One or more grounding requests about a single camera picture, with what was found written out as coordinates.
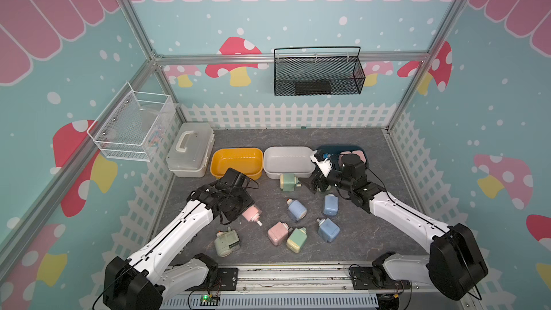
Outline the dark teal storage tub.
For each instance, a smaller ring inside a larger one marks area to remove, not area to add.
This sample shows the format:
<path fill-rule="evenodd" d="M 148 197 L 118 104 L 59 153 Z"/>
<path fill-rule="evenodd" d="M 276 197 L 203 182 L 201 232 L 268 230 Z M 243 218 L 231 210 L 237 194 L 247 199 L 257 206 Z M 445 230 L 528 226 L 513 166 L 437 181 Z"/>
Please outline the dark teal storage tub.
<path fill-rule="evenodd" d="M 317 150 L 318 149 L 322 150 L 323 152 L 326 152 L 326 153 L 330 154 L 331 155 L 331 157 L 330 157 L 331 163 L 333 163 L 335 169 L 339 169 L 339 170 L 342 169 L 342 166 L 339 166 L 339 155 L 342 152 L 352 153 L 353 151 L 357 151 L 357 150 L 360 150 L 360 151 L 364 152 L 364 149 L 361 146 L 352 145 L 352 144 L 325 144 L 325 145 L 318 146 Z"/>

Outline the pink sharpener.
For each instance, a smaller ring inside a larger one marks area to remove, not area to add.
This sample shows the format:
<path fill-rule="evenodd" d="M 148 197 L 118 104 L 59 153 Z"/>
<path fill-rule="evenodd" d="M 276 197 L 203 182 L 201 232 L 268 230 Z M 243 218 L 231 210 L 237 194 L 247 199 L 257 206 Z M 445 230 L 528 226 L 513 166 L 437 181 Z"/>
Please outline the pink sharpener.
<path fill-rule="evenodd" d="M 351 154 L 351 153 L 350 152 L 342 152 L 339 155 L 339 166 L 344 166 L 343 157 L 348 155 L 348 154 Z"/>
<path fill-rule="evenodd" d="M 367 163 L 367 158 L 363 151 L 360 151 L 360 150 L 353 151 L 352 154 L 357 155 L 364 164 Z"/>
<path fill-rule="evenodd" d="M 291 232 L 292 228 L 288 224 L 277 222 L 277 224 L 268 230 L 268 238 L 274 246 L 280 246 L 286 242 Z"/>
<path fill-rule="evenodd" d="M 261 222 L 261 214 L 262 211 L 256 205 L 251 205 L 247 210 L 242 213 L 242 216 L 248 222 L 255 222 L 257 225 L 262 226 L 263 224 Z"/>

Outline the yellow plastic storage tub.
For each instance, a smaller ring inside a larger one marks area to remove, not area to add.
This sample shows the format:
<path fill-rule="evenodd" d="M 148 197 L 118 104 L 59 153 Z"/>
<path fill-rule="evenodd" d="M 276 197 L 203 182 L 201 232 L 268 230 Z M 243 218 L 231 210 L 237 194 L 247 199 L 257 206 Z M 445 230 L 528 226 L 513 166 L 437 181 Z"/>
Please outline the yellow plastic storage tub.
<path fill-rule="evenodd" d="M 258 180 L 263 172 L 263 152 L 257 148 L 220 149 L 212 156 L 210 173 L 222 178 L 228 169 L 234 169 L 247 177 Z"/>

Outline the pale green round sharpener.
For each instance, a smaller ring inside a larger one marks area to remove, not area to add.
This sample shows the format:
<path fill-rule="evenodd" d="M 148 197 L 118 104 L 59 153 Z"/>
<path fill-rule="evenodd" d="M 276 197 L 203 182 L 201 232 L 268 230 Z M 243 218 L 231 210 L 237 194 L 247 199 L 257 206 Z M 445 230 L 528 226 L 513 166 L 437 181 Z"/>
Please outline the pale green round sharpener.
<path fill-rule="evenodd" d="M 227 231 L 219 231 L 214 244 L 216 253 L 221 258 L 229 256 L 241 247 L 239 236 L 232 228 L 229 228 Z"/>

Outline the white plastic storage tub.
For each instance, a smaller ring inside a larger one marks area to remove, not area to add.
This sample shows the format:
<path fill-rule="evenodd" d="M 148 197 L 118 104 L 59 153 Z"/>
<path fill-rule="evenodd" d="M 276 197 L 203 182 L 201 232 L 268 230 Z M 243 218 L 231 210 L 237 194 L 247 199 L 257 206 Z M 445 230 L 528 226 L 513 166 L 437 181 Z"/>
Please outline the white plastic storage tub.
<path fill-rule="evenodd" d="M 263 170 L 270 179 L 278 179 L 282 174 L 309 177 L 315 170 L 312 153 L 307 146 L 269 147 L 263 154 Z"/>

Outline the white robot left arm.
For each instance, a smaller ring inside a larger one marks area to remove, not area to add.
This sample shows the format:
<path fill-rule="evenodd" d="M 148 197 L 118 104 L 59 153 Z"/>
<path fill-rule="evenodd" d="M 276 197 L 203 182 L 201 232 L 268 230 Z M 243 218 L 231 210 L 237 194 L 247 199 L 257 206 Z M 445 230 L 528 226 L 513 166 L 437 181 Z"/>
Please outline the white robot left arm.
<path fill-rule="evenodd" d="M 258 189 L 258 182 L 229 168 L 221 179 L 190 192 L 182 211 L 159 234 L 128 258 L 115 257 L 107 265 L 96 301 L 109 309 L 160 309 L 183 291 L 213 287 L 218 264 L 209 256 L 199 253 L 185 264 L 169 264 L 214 219 L 229 225 L 252 207 L 249 189 Z"/>

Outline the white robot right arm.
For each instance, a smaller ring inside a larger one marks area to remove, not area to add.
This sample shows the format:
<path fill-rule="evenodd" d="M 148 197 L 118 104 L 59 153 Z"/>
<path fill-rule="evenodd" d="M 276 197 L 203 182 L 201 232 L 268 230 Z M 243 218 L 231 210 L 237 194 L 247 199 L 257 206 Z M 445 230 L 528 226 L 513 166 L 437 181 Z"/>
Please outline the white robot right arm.
<path fill-rule="evenodd" d="M 350 153 L 333 156 L 322 150 L 310 156 L 314 172 L 301 179 L 311 192 L 333 187 L 370 215 L 390 223 L 413 239 L 426 255 L 401 255 L 389 251 L 372 263 L 375 284 L 412 281 L 433 285 L 448 299 L 470 295 L 481 299 L 479 283 L 489 269 L 473 232 L 464 224 L 449 225 L 417 211 L 390 194 L 382 180 L 372 182 L 367 162 Z"/>

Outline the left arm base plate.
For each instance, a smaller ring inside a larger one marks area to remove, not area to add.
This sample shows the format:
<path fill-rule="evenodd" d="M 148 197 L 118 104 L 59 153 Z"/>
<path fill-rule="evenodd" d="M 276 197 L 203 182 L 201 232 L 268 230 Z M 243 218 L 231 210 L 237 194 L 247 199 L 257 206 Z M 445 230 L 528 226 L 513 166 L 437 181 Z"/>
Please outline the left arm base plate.
<path fill-rule="evenodd" d="M 238 268 L 213 268 L 206 279 L 208 291 L 235 291 L 238 282 Z"/>

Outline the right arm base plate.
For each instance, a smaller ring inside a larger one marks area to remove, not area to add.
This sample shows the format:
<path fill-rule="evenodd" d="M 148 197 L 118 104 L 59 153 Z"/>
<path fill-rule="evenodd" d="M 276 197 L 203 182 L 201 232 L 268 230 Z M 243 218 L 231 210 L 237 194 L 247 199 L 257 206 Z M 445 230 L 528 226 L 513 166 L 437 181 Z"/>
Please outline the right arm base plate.
<path fill-rule="evenodd" d="M 410 281 L 391 279 L 382 268 L 352 264 L 348 268 L 354 290 L 394 290 L 401 293 L 411 289 Z"/>

